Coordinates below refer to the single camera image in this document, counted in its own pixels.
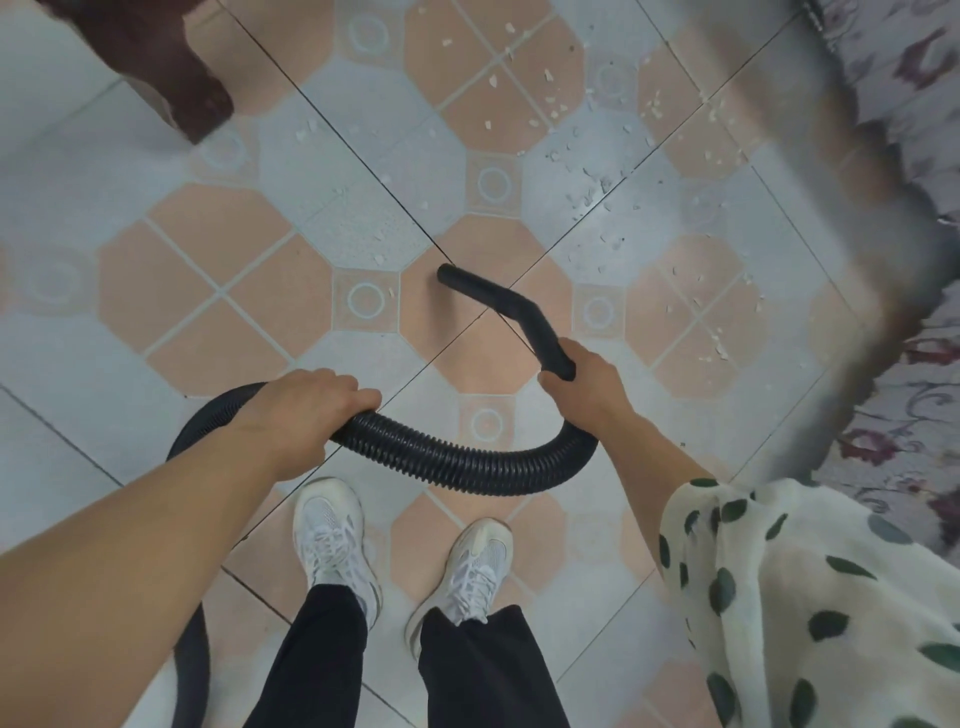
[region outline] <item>hand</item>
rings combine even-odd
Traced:
[[[276,479],[289,480],[321,465],[330,436],[380,400],[377,390],[358,389],[354,376],[296,369],[264,385],[227,429],[251,433],[272,458]]]
[[[565,420],[603,440],[612,426],[635,415],[620,374],[600,354],[572,339],[561,339],[560,346],[577,365],[577,376],[563,381],[552,372],[540,372],[540,386],[557,403]]]

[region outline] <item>person's left arm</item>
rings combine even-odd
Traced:
[[[279,480],[380,393],[295,371],[230,425],[0,556],[0,725],[115,728]]]

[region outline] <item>black pants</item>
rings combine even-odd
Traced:
[[[420,675],[430,728],[569,728],[553,680],[516,606],[486,624],[427,613]],[[367,623],[347,587],[310,590],[246,728],[352,728]]]

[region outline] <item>shoe sole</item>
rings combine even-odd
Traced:
[[[376,574],[373,572],[373,567],[370,565],[370,561],[367,559],[367,553],[363,548],[366,519],[364,517],[363,507],[360,504],[360,498],[357,496],[356,492],[339,477],[319,477],[316,480],[311,480],[309,483],[306,483],[300,490],[300,494],[297,496],[297,505],[294,507],[294,533],[296,534],[300,530],[300,524],[302,523],[303,518],[303,508],[306,504],[306,501],[312,497],[325,496],[327,493],[329,493],[331,484],[338,486],[337,490],[342,491],[339,496],[345,497],[351,501],[349,504],[350,514],[359,522],[357,533],[360,535],[360,555],[363,556],[363,563],[367,565],[367,569],[370,572],[370,583],[373,584],[373,595],[376,598],[376,617],[373,618],[373,622],[369,628],[373,629],[376,621],[380,619],[380,613],[383,612],[383,589],[380,587],[380,582],[376,578]],[[329,498],[329,500],[331,500],[331,502],[338,502],[342,499],[337,497]]]
[[[504,528],[507,529],[507,532],[510,533],[511,542],[507,544],[507,546],[509,549],[508,550],[509,560],[510,560],[511,566],[513,565],[513,560],[514,560],[513,532],[510,530],[510,526],[508,526],[504,522],[498,521],[497,519],[489,519],[489,518],[474,521],[469,526],[467,526],[463,530],[463,532],[457,537],[457,540],[453,542],[453,546],[450,547],[449,555],[446,557],[446,567],[444,569],[444,576],[443,578],[441,578],[440,583],[437,584],[437,588],[434,589],[433,592],[430,593],[430,596],[428,596],[423,601],[423,603],[419,607],[417,607],[417,609],[414,610],[413,615],[407,621],[406,628],[403,630],[403,639],[407,643],[407,648],[410,650],[410,654],[414,656],[414,660],[419,659],[419,655],[414,650],[414,645],[413,645],[414,636],[417,634],[417,628],[420,627],[420,624],[423,622],[423,618],[426,617],[426,613],[429,612],[431,609],[433,609],[436,606],[436,602],[439,601],[439,599],[437,599],[437,596],[440,593],[440,590],[443,588],[444,584],[446,584],[448,581],[450,581],[450,579],[453,578],[453,569],[456,566],[456,562],[453,558],[453,554],[458,553],[463,547],[463,545],[467,542],[467,540],[469,538],[472,538],[473,534],[480,528],[483,528],[484,526],[486,526],[488,522],[493,522],[500,526],[503,526]]]

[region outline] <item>white sneaker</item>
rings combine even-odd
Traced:
[[[363,553],[360,498],[343,480],[324,477],[300,489],[294,510],[294,547],[306,571],[307,590],[340,584],[356,594],[368,631],[383,606],[383,592]]]
[[[444,580],[407,622],[404,633],[414,660],[420,659],[420,627],[426,613],[440,607],[454,624],[487,621],[500,585],[514,561],[514,534],[494,519],[467,526],[450,550]]]

